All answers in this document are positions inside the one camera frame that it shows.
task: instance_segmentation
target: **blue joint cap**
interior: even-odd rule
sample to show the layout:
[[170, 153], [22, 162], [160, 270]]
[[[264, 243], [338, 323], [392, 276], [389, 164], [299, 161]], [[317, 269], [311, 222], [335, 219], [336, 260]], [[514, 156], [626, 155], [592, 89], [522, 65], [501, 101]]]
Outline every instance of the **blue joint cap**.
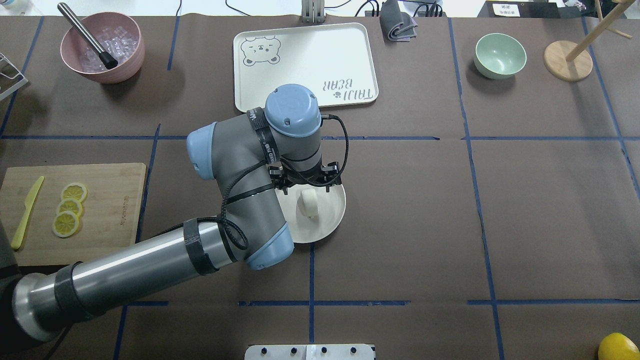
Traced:
[[315, 133], [322, 123], [316, 96], [298, 84], [282, 85], [269, 94], [264, 114], [271, 127], [293, 138]]
[[252, 270], [262, 270], [286, 259], [293, 253], [293, 238], [289, 231], [289, 224], [284, 225], [258, 251], [246, 259], [246, 264]]
[[211, 157], [211, 145], [213, 143], [213, 129], [216, 123], [201, 127], [192, 131], [187, 136], [187, 152], [193, 164], [194, 170], [205, 180], [212, 180], [216, 177], [213, 174], [213, 159]]

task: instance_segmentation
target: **white label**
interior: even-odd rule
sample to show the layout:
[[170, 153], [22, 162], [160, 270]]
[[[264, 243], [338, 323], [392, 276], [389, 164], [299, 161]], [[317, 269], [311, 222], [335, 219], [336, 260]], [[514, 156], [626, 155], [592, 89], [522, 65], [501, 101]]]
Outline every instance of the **white label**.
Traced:
[[493, 4], [493, 13], [498, 16], [520, 17], [520, 10], [515, 4]]

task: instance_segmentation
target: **knife handle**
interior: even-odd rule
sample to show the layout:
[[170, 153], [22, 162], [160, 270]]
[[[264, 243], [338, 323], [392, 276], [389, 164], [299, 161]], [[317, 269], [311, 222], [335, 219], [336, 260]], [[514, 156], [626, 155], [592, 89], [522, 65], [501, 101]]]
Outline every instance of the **knife handle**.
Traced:
[[24, 237], [24, 231], [27, 229], [27, 223], [29, 222], [30, 214], [31, 209], [25, 209], [24, 213], [22, 214], [22, 219], [20, 219], [18, 229], [15, 231], [13, 239], [11, 240], [11, 248], [13, 250], [18, 250], [22, 246], [22, 238]]

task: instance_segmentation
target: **green bowl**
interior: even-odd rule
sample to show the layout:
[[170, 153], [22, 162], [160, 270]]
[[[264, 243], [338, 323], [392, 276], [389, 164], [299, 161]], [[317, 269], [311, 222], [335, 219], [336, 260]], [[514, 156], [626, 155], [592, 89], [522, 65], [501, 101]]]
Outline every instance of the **green bowl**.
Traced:
[[478, 40], [474, 63], [490, 79], [506, 79], [524, 68], [527, 53], [522, 44], [509, 35], [492, 33]]

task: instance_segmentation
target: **ice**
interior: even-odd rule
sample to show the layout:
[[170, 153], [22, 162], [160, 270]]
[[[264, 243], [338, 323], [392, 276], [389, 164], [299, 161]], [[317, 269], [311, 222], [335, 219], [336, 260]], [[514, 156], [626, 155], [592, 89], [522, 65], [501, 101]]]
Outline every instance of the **ice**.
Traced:
[[[93, 35], [102, 44], [102, 47], [118, 60], [118, 64], [127, 61], [138, 46], [138, 37], [134, 37], [133, 34], [121, 26], [115, 29], [106, 28], [101, 33]], [[107, 70], [95, 51], [88, 46], [84, 50], [84, 54], [80, 55], [80, 64], [83, 72], [102, 72]]]

